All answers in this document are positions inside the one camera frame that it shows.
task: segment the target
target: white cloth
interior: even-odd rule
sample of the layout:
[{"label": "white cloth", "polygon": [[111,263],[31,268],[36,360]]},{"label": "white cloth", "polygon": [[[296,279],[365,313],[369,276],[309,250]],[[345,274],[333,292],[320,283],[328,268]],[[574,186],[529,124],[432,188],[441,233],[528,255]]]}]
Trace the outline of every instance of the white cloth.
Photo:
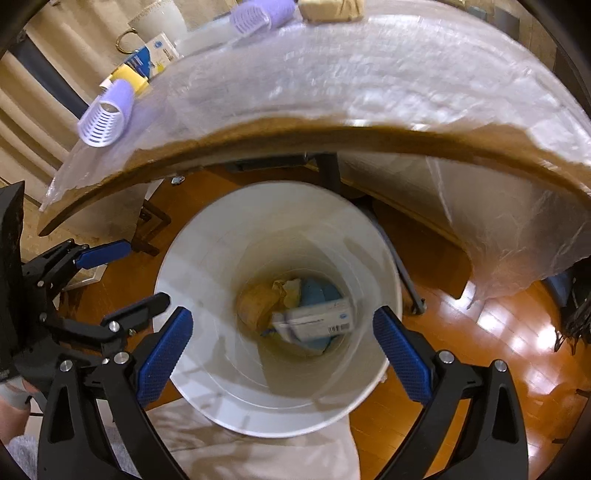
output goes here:
[{"label": "white cloth", "polygon": [[257,439],[214,424],[185,399],[148,417],[191,480],[359,480],[349,418],[289,439]]}]

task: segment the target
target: metal screw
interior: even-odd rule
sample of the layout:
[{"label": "metal screw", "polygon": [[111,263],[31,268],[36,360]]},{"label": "metal screw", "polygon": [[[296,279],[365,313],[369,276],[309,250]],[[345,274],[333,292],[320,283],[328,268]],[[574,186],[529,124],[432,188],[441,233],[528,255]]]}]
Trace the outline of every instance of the metal screw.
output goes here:
[{"label": "metal screw", "polygon": [[72,363],[72,360],[64,360],[60,364],[60,370],[62,372],[69,372],[70,370],[72,370],[73,366],[74,366],[74,363]]},{"label": "metal screw", "polygon": [[499,372],[506,372],[507,371],[507,364],[503,360],[495,360],[495,368]]},{"label": "metal screw", "polygon": [[117,365],[123,365],[123,364],[127,363],[127,360],[129,360],[129,353],[127,353],[127,352],[116,353],[115,356],[113,357],[113,360],[115,360],[115,363]]},{"label": "metal screw", "polygon": [[453,353],[447,350],[442,350],[439,352],[439,360],[441,360],[444,364],[452,364],[455,359],[456,357],[453,356]]}]

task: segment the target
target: wooden floor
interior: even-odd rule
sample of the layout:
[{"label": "wooden floor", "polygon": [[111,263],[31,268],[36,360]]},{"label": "wooden floor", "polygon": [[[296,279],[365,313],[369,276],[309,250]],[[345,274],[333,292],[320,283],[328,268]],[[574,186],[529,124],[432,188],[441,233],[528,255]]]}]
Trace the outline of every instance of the wooden floor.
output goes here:
[{"label": "wooden floor", "polygon": [[[180,186],[165,181],[151,199],[172,218],[172,224],[152,241],[161,254],[132,254],[113,263],[100,283],[64,295],[61,312],[79,321],[97,323],[107,313],[151,295],[166,249],[200,209],[241,185],[281,178],[317,180],[315,173],[303,168],[248,174],[214,168],[189,176]],[[558,311],[540,283],[512,297],[470,306],[474,287],[466,285],[470,264],[462,250],[388,206],[378,203],[375,208],[419,292],[427,299],[425,315],[404,316],[407,327],[421,332],[436,350],[449,349],[463,362],[489,365],[496,358],[507,361],[525,417],[530,478],[537,478],[560,448],[552,440],[569,435],[584,406],[584,399],[574,391],[591,387],[591,349],[580,346],[576,356],[571,356],[570,348],[564,345],[553,353]],[[408,311],[408,300],[405,305]],[[132,339],[131,347],[140,337]],[[176,398],[179,394],[169,384],[159,403]],[[466,407],[463,401],[430,473],[445,466]],[[420,406],[406,397],[389,370],[387,381],[350,416],[362,480],[371,480],[379,473],[419,411]]]}]

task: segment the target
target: barcode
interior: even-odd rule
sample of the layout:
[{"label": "barcode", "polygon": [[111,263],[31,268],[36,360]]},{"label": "barcode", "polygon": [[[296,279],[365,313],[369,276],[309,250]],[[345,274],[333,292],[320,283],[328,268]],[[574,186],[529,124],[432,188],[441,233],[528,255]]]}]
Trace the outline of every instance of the barcode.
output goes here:
[{"label": "barcode", "polygon": [[329,333],[337,333],[343,330],[349,330],[348,323],[343,323],[341,325],[333,325],[332,327],[329,327]]}]

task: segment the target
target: person's arm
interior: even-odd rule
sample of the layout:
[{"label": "person's arm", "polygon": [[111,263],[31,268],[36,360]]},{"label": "person's arm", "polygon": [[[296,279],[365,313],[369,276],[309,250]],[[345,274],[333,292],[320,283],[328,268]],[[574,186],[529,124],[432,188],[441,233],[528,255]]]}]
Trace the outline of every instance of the person's arm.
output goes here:
[{"label": "person's arm", "polygon": [[27,398],[34,387],[22,379],[0,385],[0,441],[4,445],[25,433],[31,404]]}]

